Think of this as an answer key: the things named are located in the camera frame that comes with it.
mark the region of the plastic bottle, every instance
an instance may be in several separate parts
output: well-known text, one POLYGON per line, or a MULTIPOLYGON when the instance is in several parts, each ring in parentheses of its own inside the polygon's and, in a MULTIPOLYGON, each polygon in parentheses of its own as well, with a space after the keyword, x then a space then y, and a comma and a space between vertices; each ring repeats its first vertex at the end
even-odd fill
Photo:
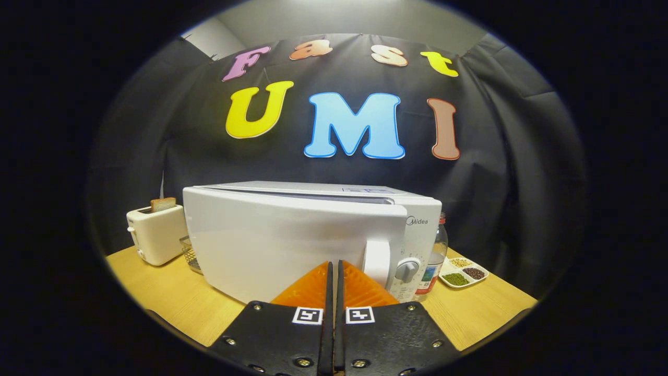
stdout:
POLYGON ((417 286, 417 291, 413 296, 413 301, 415 302, 423 302, 427 298, 427 294, 434 288, 434 284, 438 279, 438 274, 441 272, 443 262, 446 260, 446 255, 448 253, 448 233, 446 233, 445 222, 446 215, 441 212, 441 218, 438 221, 438 229, 436 230, 436 238, 434 240, 434 250, 429 258, 429 263, 422 276, 422 280, 417 286))

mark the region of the wooden table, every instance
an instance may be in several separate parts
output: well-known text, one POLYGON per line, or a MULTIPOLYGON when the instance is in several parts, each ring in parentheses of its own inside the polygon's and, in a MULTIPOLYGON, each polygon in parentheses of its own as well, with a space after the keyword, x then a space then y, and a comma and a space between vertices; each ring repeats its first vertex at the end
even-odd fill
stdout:
MULTIPOLYGON (((448 257, 461 256, 449 249, 448 257)), ((139 259, 133 246, 109 255, 107 261, 140 306, 204 346, 211 345, 244 308, 207 284, 183 256, 155 267, 139 259)), ((536 299, 490 273, 484 281, 458 290, 438 280, 422 304, 461 351, 534 306, 536 299)))

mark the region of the black curtain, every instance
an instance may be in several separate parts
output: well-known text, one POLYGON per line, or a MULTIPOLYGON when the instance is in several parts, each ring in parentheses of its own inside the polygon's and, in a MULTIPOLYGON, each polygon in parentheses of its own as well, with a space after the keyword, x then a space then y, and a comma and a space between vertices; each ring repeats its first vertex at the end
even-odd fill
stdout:
POLYGON ((110 106, 90 156, 86 214, 102 252, 132 245, 126 214, 160 195, 167 124, 210 59, 176 39, 148 60, 110 106))
POLYGON ((164 194, 179 203, 184 187, 248 180, 387 185, 434 197, 443 203, 452 248, 535 297, 568 264, 585 220, 582 147, 550 84, 491 35, 464 56, 377 35, 288 39, 267 44, 271 51, 245 75, 225 82, 237 54, 209 64, 189 45, 175 41, 147 63, 102 127, 88 203, 108 254, 132 245, 125 214, 158 196, 164 171, 164 194), (295 46, 314 39, 328 39, 333 51, 288 58, 295 46), (376 44, 400 49, 408 65, 376 62, 376 44), (420 56, 424 51, 450 59, 459 76, 436 72, 420 56), (265 87, 284 80, 295 85, 270 131, 246 139, 226 133, 232 93, 259 88, 248 108, 252 121, 264 114, 265 87), (315 116, 309 97, 322 92, 340 93, 354 112, 370 94, 399 96, 397 135, 405 157, 364 156, 369 133, 347 156, 333 132, 333 157, 306 157, 315 116), (436 131, 428 98, 456 107, 461 155, 455 161, 432 155, 436 131))

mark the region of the microwave door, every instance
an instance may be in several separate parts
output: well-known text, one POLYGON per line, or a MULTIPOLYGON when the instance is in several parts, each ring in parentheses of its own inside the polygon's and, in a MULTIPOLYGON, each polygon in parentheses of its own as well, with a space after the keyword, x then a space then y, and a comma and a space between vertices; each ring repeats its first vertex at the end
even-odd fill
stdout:
POLYGON ((338 260, 348 261, 374 280, 385 281, 387 288, 401 258, 407 213, 384 200, 338 201, 201 187, 185 188, 183 200, 206 281, 243 303, 271 301, 326 261, 335 268, 338 260))

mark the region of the wire basket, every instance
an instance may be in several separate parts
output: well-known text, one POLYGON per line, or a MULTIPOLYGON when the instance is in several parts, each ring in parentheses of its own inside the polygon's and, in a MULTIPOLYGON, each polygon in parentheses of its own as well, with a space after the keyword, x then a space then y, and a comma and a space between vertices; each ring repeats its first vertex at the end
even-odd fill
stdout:
POLYGON ((193 272, 198 272, 199 274, 202 274, 202 269, 200 269, 200 264, 197 262, 197 255, 195 254, 195 251, 192 249, 192 243, 190 243, 190 236, 184 236, 183 238, 180 238, 178 240, 181 242, 181 246, 183 249, 183 256, 186 258, 186 262, 188 263, 188 266, 190 266, 190 269, 193 272))

